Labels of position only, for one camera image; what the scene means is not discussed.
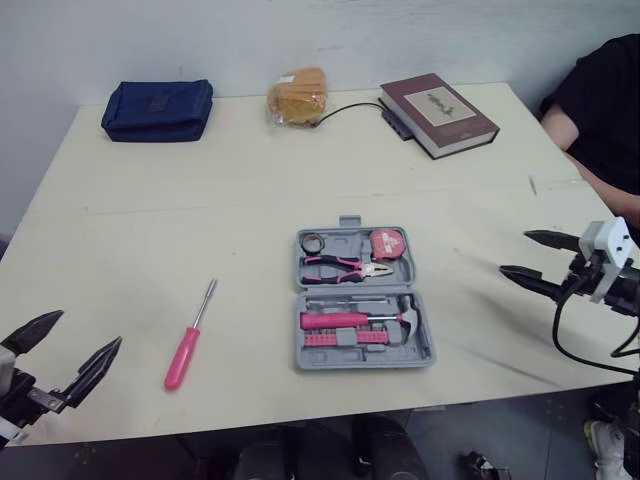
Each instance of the black shirt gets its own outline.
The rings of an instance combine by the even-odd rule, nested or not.
[[[560,86],[542,101],[554,104],[580,132],[569,154],[597,177],[640,194],[640,34],[614,38],[576,62]]]

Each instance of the pliers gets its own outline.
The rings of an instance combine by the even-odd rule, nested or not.
[[[381,263],[364,263],[358,257],[335,257],[333,255],[318,255],[316,257],[306,257],[304,265],[328,265],[331,267],[344,268],[349,270],[342,275],[335,277],[302,277],[304,285],[337,285],[344,282],[362,282],[365,277],[378,277],[382,275],[390,275],[393,268],[382,265]]]

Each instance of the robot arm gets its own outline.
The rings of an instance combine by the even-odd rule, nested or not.
[[[37,388],[35,377],[15,368],[16,357],[40,343],[62,314],[57,310],[41,315],[0,342],[0,450],[10,441],[23,439],[23,428],[45,413],[60,413],[66,407],[80,405],[107,374],[118,353],[121,337],[96,351],[63,391],[54,389],[47,393]]]
[[[633,260],[628,258],[633,249],[633,241],[624,220],[614,218],[607,222],[592,222],[581,238],[548,230],[529,231],[525,235],[544,246],[576,253],[569,265],[569,273],[560,285],[543,280],[542,273],[536,270],[516,265],[500,267],[500,272],[509,280],[547,296],[557,304],[552,331],[556,348],[580,363],[633,375],[636,387],[640,386],[639,372],[585,360],[565,350],[558,340],[560,316],[566,301],[574,293],[589,295],[592,302],[604,301],[613,311],[638,319],[632,334],[611,356],[619,358],[640,354],[640,348],[624,351],[640,332],[640,270],[633,268]],[[625,469],[631,475],[638,475],[640,390],[638,398],[634,400],[627,422],[619,423],[622,423],[625,435]]]

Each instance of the tool kit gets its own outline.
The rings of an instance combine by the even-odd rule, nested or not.
[[[339,228],[296,235],[296,359],[300,368],[428,367],[436,356],[415,265],[400,227]]]

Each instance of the hammer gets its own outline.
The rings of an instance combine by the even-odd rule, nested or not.
[[[411,306],[411,296],[402,295],[398,304],[405,310],[398,315],[380,316],[367,315],[366,313],[302,313],[300,315],[300,328],[303,330],[317,330],[323,328],[363,327],[369,322],[381,322],[384,320],[397,320],[409,325],[409,340],[418,328],[418,314]]]

